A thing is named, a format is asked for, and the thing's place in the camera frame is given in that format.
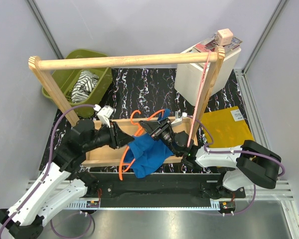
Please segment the blue tank top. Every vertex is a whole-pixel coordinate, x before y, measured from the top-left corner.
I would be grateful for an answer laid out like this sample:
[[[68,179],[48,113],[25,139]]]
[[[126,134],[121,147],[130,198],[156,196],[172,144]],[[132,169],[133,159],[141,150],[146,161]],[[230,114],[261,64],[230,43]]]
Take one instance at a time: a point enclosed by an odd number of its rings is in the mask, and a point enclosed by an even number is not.
[[[122,172],[132,170],[137,178],[144,178],[156,172],[173,153],[161,140],[155,141],[145,133],[139,123],[136,125],[134,141],[128,144],[122,156],[125,167]]]

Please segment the striped white tank top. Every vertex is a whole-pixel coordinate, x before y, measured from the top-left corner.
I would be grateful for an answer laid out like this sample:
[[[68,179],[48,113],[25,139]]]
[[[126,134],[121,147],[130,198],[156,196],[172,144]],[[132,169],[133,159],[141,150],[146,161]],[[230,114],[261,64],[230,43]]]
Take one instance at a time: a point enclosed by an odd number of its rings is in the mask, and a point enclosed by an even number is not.
[[[98,81],[99,76],[88,70],[83,70],[72,89],[72,103],[76,104],[86,100],[92,93],[93,89],[96,87]]]

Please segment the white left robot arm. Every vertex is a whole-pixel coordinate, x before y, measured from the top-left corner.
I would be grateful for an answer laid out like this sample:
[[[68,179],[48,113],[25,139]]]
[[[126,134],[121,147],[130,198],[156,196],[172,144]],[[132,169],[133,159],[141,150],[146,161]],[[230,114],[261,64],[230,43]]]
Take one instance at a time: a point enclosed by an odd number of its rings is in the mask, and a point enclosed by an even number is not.
[[[57,186],[86,160],[86,153],[105,145],[118,149],[134,141],[115,121],[99,129],[90,119],[81,119],[65,135],[41,175],[18,202],[0,209],[0,223],[15,239],[36,239],[56,214],[80,197],[98,193],[98,179],[89,172],[78,173],[61,192],[50,198]]]

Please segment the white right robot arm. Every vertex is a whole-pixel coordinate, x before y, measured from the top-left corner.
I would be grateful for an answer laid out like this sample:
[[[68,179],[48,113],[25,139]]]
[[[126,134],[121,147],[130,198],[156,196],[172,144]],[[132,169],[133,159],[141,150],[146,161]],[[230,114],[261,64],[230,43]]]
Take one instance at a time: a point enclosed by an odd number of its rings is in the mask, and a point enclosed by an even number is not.
[[[209,148],[194,145],[185,131],[175,133],[169,119],[142,120],[140,126],[153,140],[162,141],[190,168],[229,168],[229,171],[221,173],[217,183],[210,187],[201,186],[202,192],[211,199],[233,197],[237,190],[251,185],[274,189],[278,177],[285,172],[281,157],[253,140],[245,140],[242,145],[229,148]]]

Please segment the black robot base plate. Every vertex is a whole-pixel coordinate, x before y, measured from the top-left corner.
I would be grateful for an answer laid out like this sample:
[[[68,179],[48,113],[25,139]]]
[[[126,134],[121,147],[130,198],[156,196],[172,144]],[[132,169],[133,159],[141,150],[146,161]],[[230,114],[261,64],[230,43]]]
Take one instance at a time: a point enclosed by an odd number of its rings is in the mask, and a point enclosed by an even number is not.
[[[42,209],[62,210],[78,202],[78,209],[218,210],[218,200],[244,199],[240,186],[231,192],[218,186],[220,174],[133,173],[119,180],[115,173],[82,172],[62,191],[44,201]]]

